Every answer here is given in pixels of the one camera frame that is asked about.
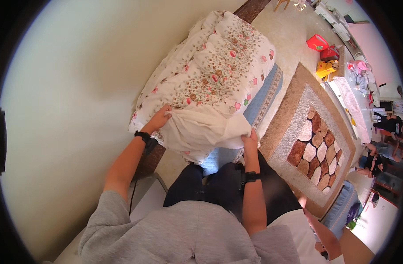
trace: purple bag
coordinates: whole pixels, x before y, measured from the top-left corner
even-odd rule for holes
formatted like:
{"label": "purple bag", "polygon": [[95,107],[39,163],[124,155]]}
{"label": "purple bag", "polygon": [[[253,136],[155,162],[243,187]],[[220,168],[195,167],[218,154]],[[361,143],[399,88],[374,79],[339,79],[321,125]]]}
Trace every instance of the purple bag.
{"label": "purple bag", "polygon": [[347,222],[346,224],[348,224],[349,222],[351,222],[354,218],[356,218],[359,214],[359,210],[360,210],[360,203],[355,203],[353,206],[351,206],[350,210],[348,211],[348,216],[347,216]]}

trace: yellow box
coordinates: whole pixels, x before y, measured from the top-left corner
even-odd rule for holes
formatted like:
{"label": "yellow box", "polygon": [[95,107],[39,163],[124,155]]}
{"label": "yellow box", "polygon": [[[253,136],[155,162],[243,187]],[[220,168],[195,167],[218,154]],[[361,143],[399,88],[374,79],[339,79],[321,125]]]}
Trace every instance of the yellow box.
{"label": "yellow box", "polygon": [[319,61],[317,63],[316,74],[319,78],[323,78],[331,72],[334,72],[338,69],[338,61],[330,60],[330,61]]}

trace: gray hoodie sleeve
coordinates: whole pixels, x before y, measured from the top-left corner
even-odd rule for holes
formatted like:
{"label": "gray hoodie sleeve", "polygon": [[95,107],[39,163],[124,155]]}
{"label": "gray hoodie sleeve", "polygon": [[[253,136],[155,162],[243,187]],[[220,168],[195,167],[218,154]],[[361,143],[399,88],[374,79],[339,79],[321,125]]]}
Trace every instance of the gray hoodie sleeve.
{"label": "gray hoodie sleeve", "polygon": [[291,231],[286,225],[268,227],[251,236],[254,248],[261,257],[261,263],[299,264],[297,248]]}

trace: brown patterned rug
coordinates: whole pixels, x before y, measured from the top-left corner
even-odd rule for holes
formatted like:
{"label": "brown patterned rug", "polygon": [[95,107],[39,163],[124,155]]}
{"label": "brown patterned rug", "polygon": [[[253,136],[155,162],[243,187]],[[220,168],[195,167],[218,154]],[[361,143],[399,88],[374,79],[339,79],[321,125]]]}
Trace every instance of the brown patterned rug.
{"label": "brown patterned rug", "polygon": [[260,151],[296,196],[307,196],[307,209],[323,217],[342,187],[355,145],[331,98],[302,64]]}

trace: chair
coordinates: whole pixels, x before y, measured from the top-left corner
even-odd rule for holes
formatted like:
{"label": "chair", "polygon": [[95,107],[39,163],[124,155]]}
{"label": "chair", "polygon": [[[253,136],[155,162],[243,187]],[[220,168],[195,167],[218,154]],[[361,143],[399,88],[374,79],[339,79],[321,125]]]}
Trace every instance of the chair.
{"label": "chair", "polygon": [[286,6],[285,6],[285,8],[283,8],[283,10],[286,10],[286,8],[288,7],[289,2],[291,2],[291,0],[279,0],[278,5],[276,6],[275,10],[273,10],[273,12],[275,12],[278,9],[279,5],[283,2],[286,2]]}

